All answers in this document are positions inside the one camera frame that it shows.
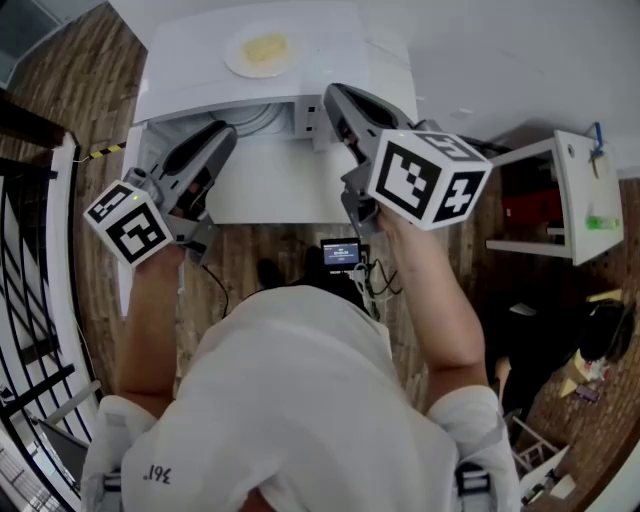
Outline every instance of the person's left arm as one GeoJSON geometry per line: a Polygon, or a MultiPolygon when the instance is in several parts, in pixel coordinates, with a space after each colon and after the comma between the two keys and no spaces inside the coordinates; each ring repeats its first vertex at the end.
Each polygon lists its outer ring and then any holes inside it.
{"type": "Polygon", "coordinates": [[[178,271],[184,250],[169,245],[135,270],[124,336],[116,341],[115,391],[160,418],[176,377],[178,271]]]}

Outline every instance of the small white table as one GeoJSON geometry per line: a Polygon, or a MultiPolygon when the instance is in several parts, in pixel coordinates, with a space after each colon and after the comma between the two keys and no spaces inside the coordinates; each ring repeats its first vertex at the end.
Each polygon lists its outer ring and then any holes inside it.
{"type": "Polygon", "coordinates": [[[487,249],[570,258],[580,265],[621,242],[624,238],[622,202],[618,175],[612,168],[608,147],[596,160],[597,175],[590,161],[595,140],[555,131],[553,138],[516,149],[494,158],[494,167],[551,152],[558,176],[564,228],[548,229],[549,235],[564,235],[563,244],[487,240],[487,249]],[[620,220],[614,229],[590,230],[587,217],[620,220]]]}

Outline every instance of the forearm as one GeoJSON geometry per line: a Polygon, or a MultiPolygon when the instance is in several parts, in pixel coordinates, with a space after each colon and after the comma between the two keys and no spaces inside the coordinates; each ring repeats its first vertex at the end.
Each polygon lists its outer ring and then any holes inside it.
{"type": "Polygon", "coordinates": [[[388,235],[429,369],[454,369],[482,362],[482,327],[434,233],[407,226],[389,230],[388,235]]]}
{"type": "Polygon", "coordinates": [[[116,392],[173,397],[178,267],[149,260],[136,269],[124,336],[116,343],[116,392]]]}

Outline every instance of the black and yellow striped tape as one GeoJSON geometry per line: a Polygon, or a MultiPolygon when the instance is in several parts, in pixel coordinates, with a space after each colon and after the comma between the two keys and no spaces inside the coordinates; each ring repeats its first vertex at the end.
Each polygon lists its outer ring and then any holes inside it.
{"type": "Polygon", "coordinates": [[[105,155],[110,155],[111,153],[117,153],[121,149],[124,149],[127,146],[126,142],[122,144],[114,144],[113,146],[109,146],[108,148],[101,149],[100,151],[94,151],[93,153],[89,153],[89,156],[83,158],[82,160],[76,160],[77,162],[85,162],[87,160],[95,160],[96,158],[102,158],[105,155]]]}

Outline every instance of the white plate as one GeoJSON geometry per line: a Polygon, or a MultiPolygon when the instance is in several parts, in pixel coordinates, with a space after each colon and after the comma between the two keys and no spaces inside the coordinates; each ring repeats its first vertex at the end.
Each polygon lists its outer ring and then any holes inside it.
{"type": "Polygon", "coordinates": [[[236,32],[224,51],[224,63],[237,75],[246,78],[269,78],[281,75],[293,68],[305,49],[304,37],[287,20],[268,20],[250,23],[236,32]],[[287,40],[284,56],[256,64],[247,59],[243,45],[257,37],[281,34],[287,40]]]}

